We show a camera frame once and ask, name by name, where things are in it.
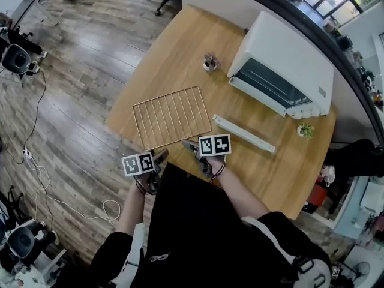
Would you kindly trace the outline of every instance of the oven door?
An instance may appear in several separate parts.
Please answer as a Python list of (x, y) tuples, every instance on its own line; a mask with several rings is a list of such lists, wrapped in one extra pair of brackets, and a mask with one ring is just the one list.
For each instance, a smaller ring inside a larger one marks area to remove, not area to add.
[(287, 80), (250, 58), (236, 77), (268, 95), (286, 109), (311, 101)]

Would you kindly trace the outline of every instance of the desk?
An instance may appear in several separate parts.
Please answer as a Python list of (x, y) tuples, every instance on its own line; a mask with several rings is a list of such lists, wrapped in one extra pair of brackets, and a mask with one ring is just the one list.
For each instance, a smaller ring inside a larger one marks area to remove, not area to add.
[[(184, 6), (152, 45), (117, 99), (106, 121), (116, 133), (140, 146), (132, 106), (180, 89), (199, 86), (210, 118), (218, 114), (276, 146), (271, 154), (231, 137), (227, 165), (270, 210), (294, 219), (307, 199), (325, 158), (336, 120), (311, 118), (314, 138), (297, 135), (299, 121), (283, 118), (228, 84), (226, 74), (244, 37), (243, 29), (197, 8)], [(222, 69), (207, 73), (203, 54), (214, 52)], [(212, 134), (223, 133), (212, 124)], [(198, 164), (181, 142), (167, 145), (168, 161), (202, 179)]]

